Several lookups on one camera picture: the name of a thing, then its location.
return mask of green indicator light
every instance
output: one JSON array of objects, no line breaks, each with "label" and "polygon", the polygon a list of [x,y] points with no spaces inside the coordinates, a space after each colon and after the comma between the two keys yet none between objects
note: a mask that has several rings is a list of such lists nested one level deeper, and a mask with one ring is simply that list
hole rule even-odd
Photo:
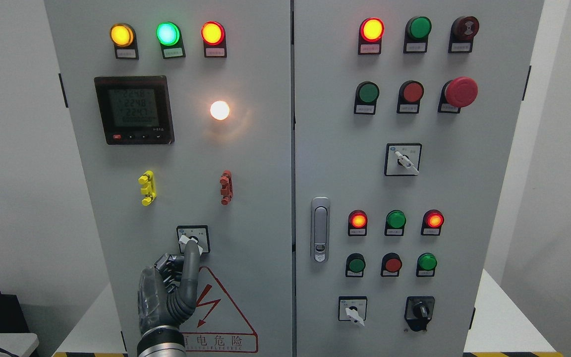
[{"label": "green indicator light", "polygon": [[391,211],[387,215],[387,224],[391,228],[402,228],[406,223],[406,217],[402,211]]},{"label": "green indicator light", "polygon": [[358,90],[358,97],[365,103],[374,102],[379,95],[378,86],[374,83],[365,83]]},{"label": "green indicator light", "polygon": [[158,41],[165,46],[173,46],[179,41],[179,29],[172,22],[163,22],[158,25]]},{"label": "green indicator light", "polygon": [[413,39],[423,39],[431,33],[431,20],[427,17],[419,16],[409,21],[408,34]]},{"label": "green indicator light", "polygon": [[361,259],[354,259],[349,262],[349,269],[354,273],[360,273],[365,270],[365,262]]},{"label": "green indicator light", "polygon": [[425,253],[420,255],[417,259],[417,265],[419,265],[422,270],[433,270],[438,265],[438,260],[433,254]]}]

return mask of yellow terminal block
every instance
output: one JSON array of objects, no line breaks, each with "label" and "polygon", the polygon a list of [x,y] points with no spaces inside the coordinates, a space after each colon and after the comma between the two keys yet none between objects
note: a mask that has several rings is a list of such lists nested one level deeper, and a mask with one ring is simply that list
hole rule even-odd
[{"label": "yellow terminal block", "polygon": [[142,176],[138,178],[138,183],[142,185],[140,194],[144,196],[142,199],[143,206],[149,206],[156,199],[156,181],[154,181],[154,172],[151,170],[145,171]]}]

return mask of green push button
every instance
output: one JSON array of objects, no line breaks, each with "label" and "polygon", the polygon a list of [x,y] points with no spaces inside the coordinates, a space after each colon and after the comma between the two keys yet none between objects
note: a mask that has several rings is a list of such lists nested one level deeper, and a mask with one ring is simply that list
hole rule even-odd
[{"label": "green push button", "polygon": [[387,224],[391,228],[402,228],[406,223],[406,217],[403,211],[391,211],[387,215]]},{"label": "green push button", "polygon": [[438,260],[431,253],[424,253],[417,259],[417,265],[421,270],[433,270],[438,265]]},{"label": "green push button", "polygon": [[362,259],[354,259],[349,262],[349,270],[353,271],[354,273],[360,273],[361,271],[365,270],[365,260]]},{"label": "green push button", "polygon": [[365,103],[374,102],[378,99],[378,95],[380,91],[378,90],[378,86],[371,82],[363,82],[358,86],[358,97],[361,101]]},{"label": "green push button", "polygon": [[412,18],[407,27],[408,35],[412,39],[423,39],[431,33],[431,20],[425,16]]}]

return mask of robotic hand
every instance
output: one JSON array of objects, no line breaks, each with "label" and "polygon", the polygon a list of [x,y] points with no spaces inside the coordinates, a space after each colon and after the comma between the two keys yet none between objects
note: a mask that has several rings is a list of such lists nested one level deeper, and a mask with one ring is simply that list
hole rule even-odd
[{"label": "robotic hand", "polygon": [[138,357],[186,357],[179,326],[195,311],[201,253],[187,240],[184,256],[165,254],[140,274]]}]

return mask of gray metal panel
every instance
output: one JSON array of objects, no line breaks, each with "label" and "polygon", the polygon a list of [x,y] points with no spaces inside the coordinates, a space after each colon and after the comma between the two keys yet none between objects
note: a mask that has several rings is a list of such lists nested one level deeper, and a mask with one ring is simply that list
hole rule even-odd
[{"label": "gray metal panel", "polygon": [[[141,269],[177,253],[177,225],[208,224],[204,264],[258,333],[258,355],[291,355],[290,2],[47,0],[46,8],[129,354],[140,339]],[[208,20],[225,27],[227,59],[204,58],[200,29]],[[162,59],[163,21],[180,27],[185,59]],[[114,58],[109,28],[117,22],[134,27],[139,60]],[[99,75],[166,75],[175,143],[105,144]],[[209,115],[215,100],[231,106],[224,122]],[[137,183],[145,170],[158,193],[149,207],[140,205]],[[220,204],[224,170],[235,189],[228,206]],[[182,330],[196,323],[194,316]],[[213,332],[226,325],[207,323]]]},{"label": "gray metal panel", "polygon": [[[459,356],[464,347],[542,1],[295,1],[296,327],[297,355]],[[413,16],[433,22],[426,54],[402,53]],[[451,24],[480,20],[471,54],[448,54]],[[385,22],[382,54],[358,56],[362,20]],[[479,84],[478,99],[459,115],[438,114],[442,86],[460,75]],[[424,84],[418,115],[395,113],[407,80]],[[381,90],[374,116],[353,115],[356,86]],[[419,142],[418,177],[383,176],[385,144]],[[310,200],[332,202],[324,263],[312,260]],[[440,237],[420,236],[422,215],[441,210]],[[367,237],[347,237],[347,215],[369,216]],[[388,212],[403,210],[405,235],[385,237]],[[415,277],[418,256],[434,253],[435,277]],[[362,253],[363,278],[344,276],[345,259]],[[398,253],[398,278],[381,278],[385,253]],[[339,296],[367,296],[365,327],[337,319]],[[408,296],[434,296],[428,332],[405,332]]]}]

